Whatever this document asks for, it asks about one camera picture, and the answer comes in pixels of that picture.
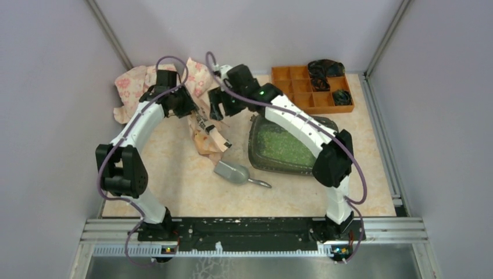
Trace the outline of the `pink cat litter bag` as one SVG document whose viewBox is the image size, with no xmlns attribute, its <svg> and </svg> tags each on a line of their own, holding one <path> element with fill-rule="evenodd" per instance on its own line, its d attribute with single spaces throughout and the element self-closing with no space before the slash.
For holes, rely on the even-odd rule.
<svg viewBox="0 0 493 279">
<path fill-rule="evenodd" d="M 194 113 L 192 112 L 191 115 L 186 117 L 190 137 L 198 154 L 207 157 L 214 165 L 217 165 L 224 153 L 232 147 L 232 143 L 221 133 L 222 123 L 209 118 L 209 105 L 194 94 L 191 95 L 191 98 L 198 107 L 197 111 L 199 111 L 201 115 L 207 117 L 216 128 L 213 129 L 210 134 L 206 134 L 197 125 Z"/>
</svg>

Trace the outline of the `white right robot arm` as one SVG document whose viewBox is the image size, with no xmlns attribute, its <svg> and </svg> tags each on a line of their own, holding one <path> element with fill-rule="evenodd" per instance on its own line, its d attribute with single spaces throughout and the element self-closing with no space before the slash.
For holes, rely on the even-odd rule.
<svg viewBox="0 0 493 279">
<path fill-rule="evenodd" d="M 352 137 L 349 132 L 324 126 L 298 108 L 289 97 L 272 83 L 259 84 L 246 65 L 232 67 L 213 64 L 208 67 L 220 89 L 228 97 L 226 115 L 243 108 L 262 114 L 301 141 L 316 161 L 313 177 L 326 187 L 328 205 L 326 230 L 330 237 L 343 239 L 351 229 L 354 213 L 345 196 L 349 193 L 352 172 Z"/>
</svg>

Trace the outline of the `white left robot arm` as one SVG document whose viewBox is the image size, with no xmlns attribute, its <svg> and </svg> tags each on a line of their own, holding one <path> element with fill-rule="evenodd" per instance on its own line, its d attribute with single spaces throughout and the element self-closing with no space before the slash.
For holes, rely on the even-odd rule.
<svg viewBox="0 0 493 279">
<path fill-rule="evenodd" d="M 163 119 L 186 117 L 196 106 L 174 70 L 157 70 L 156 83 L 143 93 L 137 110 L 122 132 L 96 148 L 99 193 L 107 201 L 123 201 L 141 216 L 139 241 L 173 240 L 176 226 L 170 210 L 148 189 L 149 175 L 140 152 Z"/>
</svg>

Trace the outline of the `silver metal scoop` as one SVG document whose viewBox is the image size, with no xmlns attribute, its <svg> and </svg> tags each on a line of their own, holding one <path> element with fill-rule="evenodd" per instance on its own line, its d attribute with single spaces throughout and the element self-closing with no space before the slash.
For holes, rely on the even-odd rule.
<svg viewBox="0 0 493 279">
<path fill-rule="evenodd" d="M 253 183 L 266 188 L 272 188 L 269 183 L 252 178 L 248 168 L 240 164 L 220 160 L 213 171 L 218 176 L 235 185 Z"/>
</svg>

